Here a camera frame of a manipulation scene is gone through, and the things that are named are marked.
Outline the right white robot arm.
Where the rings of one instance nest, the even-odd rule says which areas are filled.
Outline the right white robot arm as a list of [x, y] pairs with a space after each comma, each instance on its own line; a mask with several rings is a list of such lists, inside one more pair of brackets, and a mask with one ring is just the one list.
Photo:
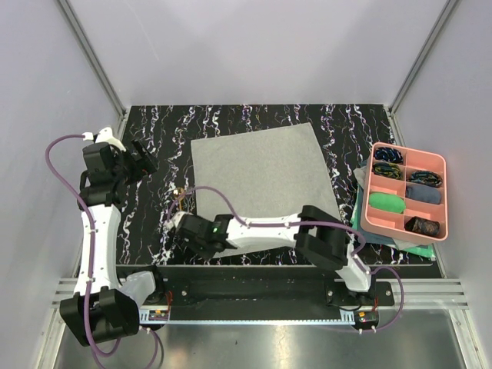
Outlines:
[[179, 211], [165, 222], [165, 227], [206, 261], [291, 248], [314, 266], [337, 272], [356, 304], [367, 304], [377, 294], [370, 268], [356, 255], [348, 237], [354, 234], [363, 244], [362, 235], [312, 205], [305, 205], [298, 214], [279, 218], [219, 214], [209, 221]]

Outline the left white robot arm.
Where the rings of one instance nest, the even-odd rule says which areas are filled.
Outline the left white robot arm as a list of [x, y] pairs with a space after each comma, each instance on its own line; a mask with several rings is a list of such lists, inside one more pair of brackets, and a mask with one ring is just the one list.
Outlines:
[[123, 145], [100, 141], [86, 146], [86, 169], [75, 194], [84, 230], [81, 265], [74, 294], [60, 304], [60, 314], [78, 342], [87, 347], [132, 336], [140, 325], [139, 309], [158, 304], [166, 286], [152, 268], [120, 282], [116, 244], [126, 188], [155, 173], [157, 159], [137, 140], [132, 154]]

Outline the grey cloth napkin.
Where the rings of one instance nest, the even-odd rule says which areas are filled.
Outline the grey cloth napkin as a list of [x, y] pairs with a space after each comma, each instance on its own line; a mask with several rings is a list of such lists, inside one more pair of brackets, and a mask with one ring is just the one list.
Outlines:
[[309, 123], [193, 140], [197, 214], [279, 218], [305, 205], [340, 219], [321, 147]]

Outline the gold spoon green handle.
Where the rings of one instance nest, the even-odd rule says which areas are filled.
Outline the gold spoon green handle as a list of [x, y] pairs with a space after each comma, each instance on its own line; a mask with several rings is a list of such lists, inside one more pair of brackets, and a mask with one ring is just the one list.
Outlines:
[[177, 202], [177, 208], [179, 211], [182, 211], [182, 202], [185, 196], [185, 189], [183, 188], [175, 188], [173, 190], [173, 195], [175, 196], [175, 200]]

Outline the silver fork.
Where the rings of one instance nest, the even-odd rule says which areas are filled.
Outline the silver fork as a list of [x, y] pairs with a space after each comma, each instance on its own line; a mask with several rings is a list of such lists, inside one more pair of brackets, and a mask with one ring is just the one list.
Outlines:
[[183, 197], [183, 202], [185, 204], [188, 204], [192, 199], [192, 189], [191, 188], [187, 188], [184, 192], [184, 197]]

